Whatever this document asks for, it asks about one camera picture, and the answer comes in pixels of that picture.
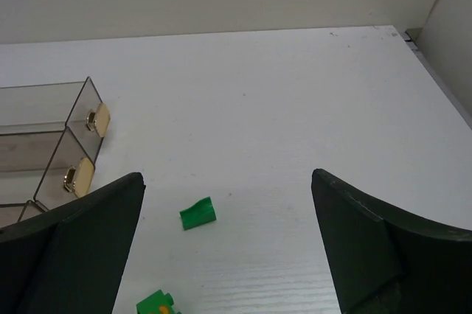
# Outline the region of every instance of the white tabletop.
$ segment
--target white tabletop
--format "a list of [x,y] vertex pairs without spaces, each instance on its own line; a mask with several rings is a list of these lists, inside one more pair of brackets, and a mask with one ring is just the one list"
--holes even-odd
[[[3,45],[0,67],[2,86],[92,76],[112,113],[94,187],[145,177],[115,314],[160,288],[183,314],[338,313],[319,167],[472,228],[472,131],[393,27]],[[217,222],[183,231],[206,196]]]

